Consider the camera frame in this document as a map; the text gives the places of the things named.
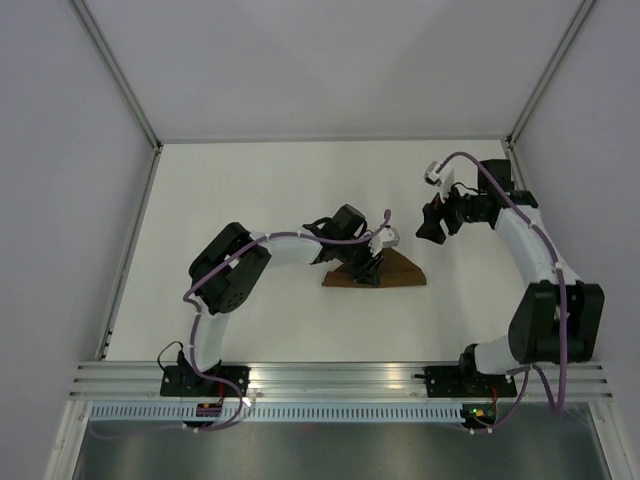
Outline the brown cloth napkin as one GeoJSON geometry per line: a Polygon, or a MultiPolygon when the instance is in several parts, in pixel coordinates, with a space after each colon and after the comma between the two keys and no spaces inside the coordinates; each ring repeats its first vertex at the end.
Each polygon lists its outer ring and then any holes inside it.
{"type": "MultiPolygon", "coordinates": [[[[422,269],[409,258],[393,248],[386,248],[381,254],[384,261],[380,271],[380,285],[376,289],[427,285],[426,276],[422,269]]],[[[335,270],[327,272],[321,285],[327,288],[374,288],[356,284],[351,278],[347,267],[343,264],[335,270]]]]}

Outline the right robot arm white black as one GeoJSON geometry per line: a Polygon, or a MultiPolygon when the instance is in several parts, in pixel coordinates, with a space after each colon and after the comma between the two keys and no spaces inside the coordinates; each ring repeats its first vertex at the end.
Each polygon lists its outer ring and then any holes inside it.
{"type": "Polygon", "coordinates": [[[486,224],[507,246],[525,286],[506,334],[470,344],[461,353],[457,384],[478,395],[495,375],[551,363],[559,368],[558,385],[547,395],[560,406],[570,364],[592,358],[604,291],[597,283],[584,282],[562,258],[543,225],[537,200],[516,187],[508,160],[480,161],[468,155],[477,168],[477,184],[460,188],[449,166],[454,158],[435,161],[425,172],[425,182],[439,191],[422,208],[417,237],[443,244],[465,224],[486,224]]]}

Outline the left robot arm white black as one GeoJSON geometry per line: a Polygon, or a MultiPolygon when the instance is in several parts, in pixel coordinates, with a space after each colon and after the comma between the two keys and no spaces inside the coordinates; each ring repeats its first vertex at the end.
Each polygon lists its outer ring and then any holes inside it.
{"type": "Polygon", "coordinates": [[[228,224],[189,267],[191,286],[183,301],[196,309],[185,356],[189,366],[184,385],[206,396],[218,384],[222,340],[232,312],[249,297],[263,273],[289,265],[338,261],[357,286],[381,284],[383,250],[399,242],[390,225],[391,212],[370,230],[364,215],[345,204],[331,217],[307,223],[294,231],[250,231],[238,222],[228,224]]]}

